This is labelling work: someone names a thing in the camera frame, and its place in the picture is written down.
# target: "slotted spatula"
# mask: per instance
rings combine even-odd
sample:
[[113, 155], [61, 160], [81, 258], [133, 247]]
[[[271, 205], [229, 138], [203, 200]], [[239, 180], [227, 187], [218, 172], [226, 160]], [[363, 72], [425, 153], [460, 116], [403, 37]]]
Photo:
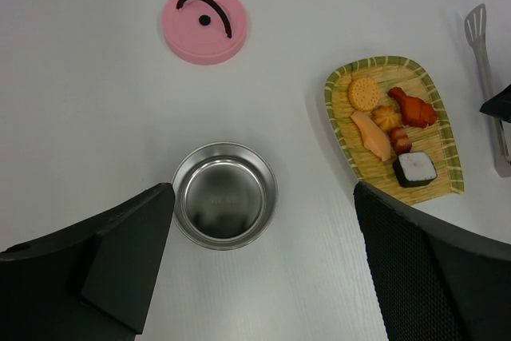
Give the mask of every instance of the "slotted spatula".
[[[484, 4], [474, 8], [466, 17], [465, 35], [476, 56], [477, 69], [479, 70], [485, 99], [489, 100], [495, 95], [492, 87], [488, 52], [486, 51], [486, 6]], [[493, 142], [495, 169], [501, 177], [509, 177], [511, 176], [511, 156], [505, 142], [502, 122], [494, 117], [489, 117], [489, 119], [491, 120], [490, 132]]]

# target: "stainless steel bowl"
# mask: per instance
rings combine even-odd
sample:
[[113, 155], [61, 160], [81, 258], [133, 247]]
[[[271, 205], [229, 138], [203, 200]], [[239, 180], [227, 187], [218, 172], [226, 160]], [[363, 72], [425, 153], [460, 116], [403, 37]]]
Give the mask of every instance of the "stainless steel bowl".
[[190, 153], [172, 179], [181, 231], [206, 248], [243, 247], [270, 224], [277, 183], [268, 163], [250, 148], [213, 143]]

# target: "rice roll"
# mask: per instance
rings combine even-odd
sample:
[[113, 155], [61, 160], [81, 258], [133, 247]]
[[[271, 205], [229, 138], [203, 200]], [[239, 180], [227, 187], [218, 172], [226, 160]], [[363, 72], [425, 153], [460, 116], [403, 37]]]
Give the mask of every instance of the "rice roll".
[[424, 187], [437, 178], [437, 170], [424, 152], [403, 153], [392, 163], [403, 188]]

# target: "bamboo tray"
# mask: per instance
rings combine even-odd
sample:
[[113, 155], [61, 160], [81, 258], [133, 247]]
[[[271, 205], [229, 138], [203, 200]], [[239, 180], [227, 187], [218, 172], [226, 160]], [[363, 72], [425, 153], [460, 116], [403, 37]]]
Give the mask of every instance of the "bamboo tray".
[[[395, 154], [381, 161], [364, 148], [358, 127], [350, 116], [355, 111], [348, 101], [348, 86], [358, 78], [373, 78], [380, 87], [380, 105], [399, 106], [387, 96], [392, 87], [401, 87], [407, 95], [431, 103], [438, 113], [437, 122], [426, 129], [406, 127], [412, 141], [412, 152], [430, 155], [438, 178], [426, 187], [402, 188], [392, 169]], [[463, 193], [465, 184], [460, 159], [449, 118], [430, 75], [418, 63], [406, 57], [379, 56], [354, 61], [337, 69], [325, 85], [325, 103], [337, 141], [359, 180], [365, 180], [406, 204]]]

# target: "table surface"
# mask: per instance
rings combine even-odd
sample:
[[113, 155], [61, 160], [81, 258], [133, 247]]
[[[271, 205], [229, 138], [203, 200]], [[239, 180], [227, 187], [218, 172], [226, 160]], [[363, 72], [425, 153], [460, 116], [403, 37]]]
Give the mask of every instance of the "table surface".
[[275, 219], [253, 244], [214, 252], [172, 224], [139, 340], [386, 339], [352, 201], [356, 179], [323, 108], [329, 74], [363, 57], [421, 63], [449, 113], [465, 195], [418, 208], [511, 243], [511, 179], [493, 170], [462, 24], [486, 3], [503, 89], [509, 0], [241, 0], [247, 42], [215, 66], [169, 51], [160, 31], [167, 0], [0, 1], [0, 248], [170, 181], [209, 142], [248, 145], [275, 171]]

